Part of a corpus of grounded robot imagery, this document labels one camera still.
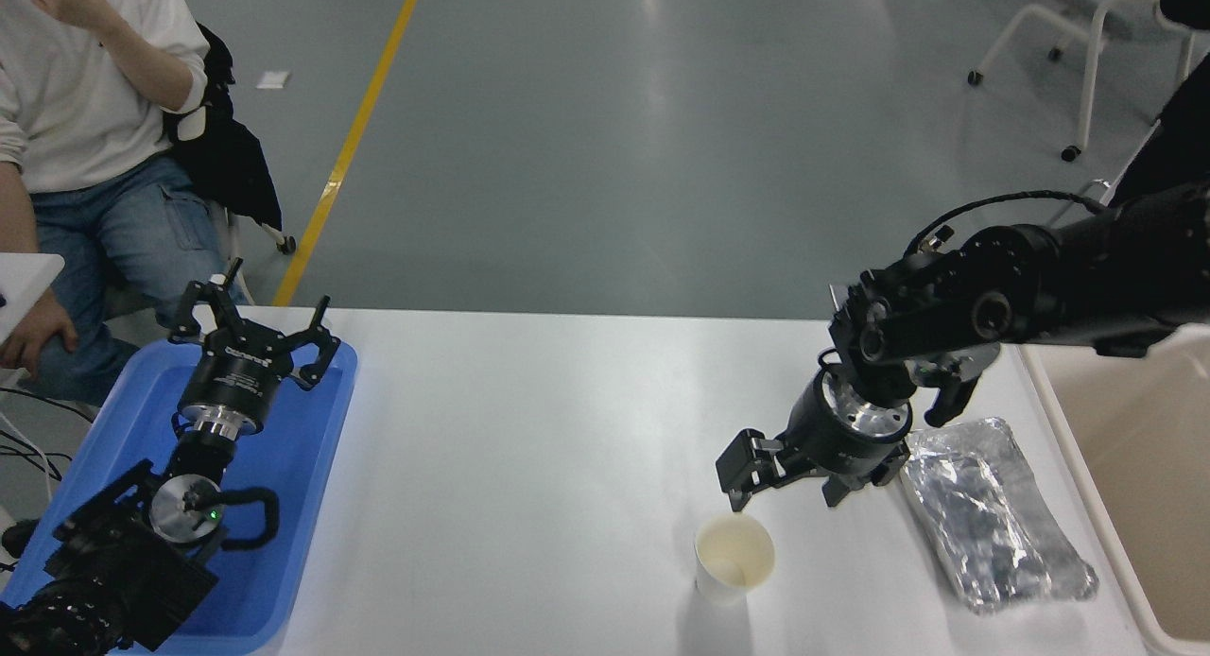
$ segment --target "yellow floor line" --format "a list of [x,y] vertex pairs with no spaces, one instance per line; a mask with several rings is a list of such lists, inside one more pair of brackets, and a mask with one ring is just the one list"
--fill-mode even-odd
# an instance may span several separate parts
[[382,50],[382,56],[379,57],[379,64],[374,70],[374,77],[370,79],[370,86],[365,90],[361,108],[357,109],[357,117],[353,119],[353,126],[350,127],[348,136],[345,138],[345,145],[340,149],[340,155],[336,157],[336,166],[333,166],[332,174],[328,177],[328,184],[323,188],[323,195],[319,196],[319,205],[316,205],[315,214],[311,215],[306,232],[302,234],[302,240],[299,241],[298,252],[295,252],[294,259],[290,260],[289,267],[286,269],[282,284],[278,286],[277,294],[273,297],[273,306],[289,306],[290,300],[294,299],[294,290],[298,289],[299,281],[302,280],[302,274],[306,271],[306,265],[311,261],[311,254],[315,252],[316,243],[319,242],[319,234],[323,232],[324,224],[328,223],[328,214],[332,213],[332,206],[335,205],[336,196],[340,195],[340,186],[345,183],[348,166],[353,161],[353,155],[357,154],[357,146],[365,133],[365,126],[369,125],[374,105],[378,104],[382,85],[386,84],[386,75],[391,70],[391,63],[399,50],[399,41],[403,40],[403,33],[408,28],[408,19],[411,19],[411,11],[415,8],[416,0],[404,0],[403,10],[399,11],[399,17],[394,22],[391,36],[386,41],[386,48]]

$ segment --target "jeans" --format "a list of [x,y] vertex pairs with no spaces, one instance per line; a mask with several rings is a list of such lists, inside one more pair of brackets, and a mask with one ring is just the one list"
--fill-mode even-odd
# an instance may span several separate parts
[[[33,196],[41,251],[63,257],[51,288],[80,336],[75,353],[52,338],[39,359],[42,396],[100,405],[137,351],[105,326],[104,263],[155,303],[167,327],[190,281],[225,271],[206,203],[173,160],[151,157],[109,182],[77,191]],[[242,301],[235,286],[232,298]]]

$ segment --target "paper cup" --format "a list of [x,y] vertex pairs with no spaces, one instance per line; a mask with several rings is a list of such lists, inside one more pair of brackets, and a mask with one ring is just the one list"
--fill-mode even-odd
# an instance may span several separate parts
[[714,604],[734,604],[773,571],[773,539],[747,514],[722,514],[697,533],[697,591]]

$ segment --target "white sweater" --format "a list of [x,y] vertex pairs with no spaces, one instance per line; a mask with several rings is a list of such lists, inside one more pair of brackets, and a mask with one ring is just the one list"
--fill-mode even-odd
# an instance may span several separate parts
[[[206,87],[209,48],[185,0],[106,0],[136,33],[185,62],[189,99]],[[106,182],[168,148],[162,105],[136,92],[92,33],[64,25],[31,0],[0,0],[0,162],[31,192]]]

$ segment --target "blue tray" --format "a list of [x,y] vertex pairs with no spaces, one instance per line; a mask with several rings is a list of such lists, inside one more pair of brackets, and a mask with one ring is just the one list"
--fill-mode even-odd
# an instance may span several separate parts
[[[307,346],[294,359],[301,364],[315,356],[315,346]],[[196,345],[161,341],[131,358],[0,600],[17,606],[52,580],[42,571],[59,546],[51,531],[76,507],[139,460],[151,459],[157,473],[163,470],[177,444],[171,419],[200,357]],[[206,566],[218,575],[218,586],[156,654],[247,654],[281,629],[301,581],[356,370],[357,355],[342,343],[323,381],[310,392],[284,381],[264,431],[238,441],[223,488],[277,491],[281,529],[260,549],[217,553]],[[229,508],[224,522],[231,536],[254,537],[263,528],[261,508]]]

